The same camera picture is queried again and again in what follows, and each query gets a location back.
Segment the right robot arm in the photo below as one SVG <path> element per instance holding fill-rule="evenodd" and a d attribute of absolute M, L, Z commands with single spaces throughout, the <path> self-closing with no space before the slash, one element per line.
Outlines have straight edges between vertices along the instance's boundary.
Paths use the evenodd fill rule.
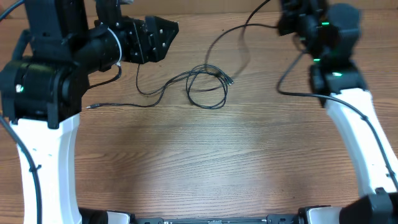
<path fill-rule="evenodd" d="M 292 223 L 396 223 L 397 157 L 382 129 L 368 85 L 352 60 L 361 13 L 347 3 L 282 1 L 279 35 L 294 34 L 309 69 L 310 97 L 334 122 L 358 183 L 358 199 L 344 207 L 304 207 Z"/>

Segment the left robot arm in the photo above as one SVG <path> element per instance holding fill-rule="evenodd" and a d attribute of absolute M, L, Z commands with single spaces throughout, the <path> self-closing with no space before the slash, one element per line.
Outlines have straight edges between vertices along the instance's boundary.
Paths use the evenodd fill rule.
<path fill-rule="evenodd" d="M 80 208 L 75 141 L 89 75 L 122 62 L 163 60 L 178 23 L 121 13 L 121 1 L 97 1 L 89 28 L 83 1 L 23 0 L 29 28 L 1 71 L 1 123 L 21 163 L 25 223 L 132 223 L 128 212 Z"/>

